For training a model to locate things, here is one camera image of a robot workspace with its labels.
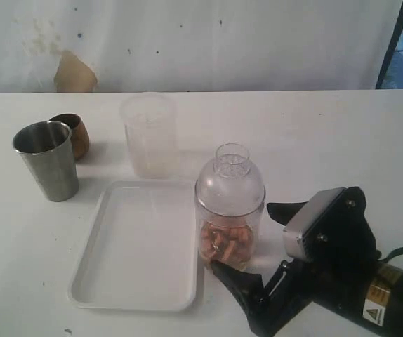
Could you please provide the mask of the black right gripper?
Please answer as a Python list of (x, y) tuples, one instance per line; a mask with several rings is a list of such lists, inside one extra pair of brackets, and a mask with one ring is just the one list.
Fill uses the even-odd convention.
[[(273, 221), (287, 225), (305, 204), (268, 203), (267, 213)], [(277, 333), (311, 303), (380, 333), (380, 326), (362, 314), (365, 293), (380, 257), (381, 252), (376, 251), (364, 262), (346, 264), (342, 260), (337, 267), (296, 259), (282, 261), (267, 284), (260, 274), (241, 272), (220, 261), (210, 266), (239, 303), (253, 333)]]

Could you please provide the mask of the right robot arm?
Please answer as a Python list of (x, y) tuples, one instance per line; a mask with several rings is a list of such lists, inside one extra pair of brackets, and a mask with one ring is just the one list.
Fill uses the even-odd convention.
[(381, 336), (403, 336), (403, 270), (390, 264), (403, 247), (382, 257), (353, 200), (301, 204), (285, 226), (287, 253), (272, 279), (254, 295), (251, 330), (273, 336), (316, 303)]

